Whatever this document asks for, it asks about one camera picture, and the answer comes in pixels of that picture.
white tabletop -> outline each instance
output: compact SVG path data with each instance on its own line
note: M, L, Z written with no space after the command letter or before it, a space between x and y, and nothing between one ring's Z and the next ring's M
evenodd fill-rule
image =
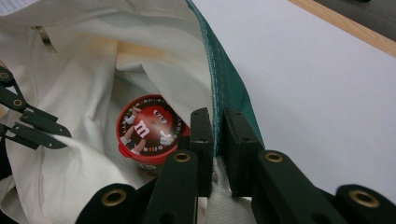
M244 80L266 148L319 188L396 203L396 58L286 0L195 0Z

red container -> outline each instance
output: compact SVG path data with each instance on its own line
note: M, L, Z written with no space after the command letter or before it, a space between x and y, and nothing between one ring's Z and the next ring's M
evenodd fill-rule
M177 149L179 137L189 134L189 127L159 94L139 97L125 106L116 129L120 153L153 175Z

dark floor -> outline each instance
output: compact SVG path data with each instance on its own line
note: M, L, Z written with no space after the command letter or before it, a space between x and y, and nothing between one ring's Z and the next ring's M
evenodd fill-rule
M315 0L325 7L396 41L396 0Z

open tote bag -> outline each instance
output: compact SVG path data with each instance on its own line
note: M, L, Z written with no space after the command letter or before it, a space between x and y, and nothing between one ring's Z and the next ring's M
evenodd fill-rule
M142 95L159 93L188 126L191 112L208 108L217 158L225 107L260 136L240 77L190 1L1 0L0 15L0 60L26 102L72 135L54 136L67 145L58 150L1 139L1 209L18 223L74 223L99 189L138 189L152 179L120 154L115 134L121 110ZM1 109L2 124L19 121L20 113ZM249 202L231 199L217 158L199 221L253 222Z

gold grommet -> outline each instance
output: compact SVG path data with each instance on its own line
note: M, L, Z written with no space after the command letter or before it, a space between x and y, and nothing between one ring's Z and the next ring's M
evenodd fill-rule
M123 189L112 189L109 190L102 197L102 204L107 207L116 206L122 203L126 199L126 192Z
M349 192L349 197L360 205L376 208L379 206L379 200L373 195L367 193L366 191L354 189Z
M9 78L9 75L7 73L0 73L0 78L6 79Z
M265 153L265 159L271 162L282 162L283 157L275 152L267 152Z
M175 161L178 162L185 162L185 161L189 161L191 159L191 155L187 154L187 153L177 153L174 156Z
M22 105L22 100L14 100L14 105L15 105L15 106L20 106L20 105Z

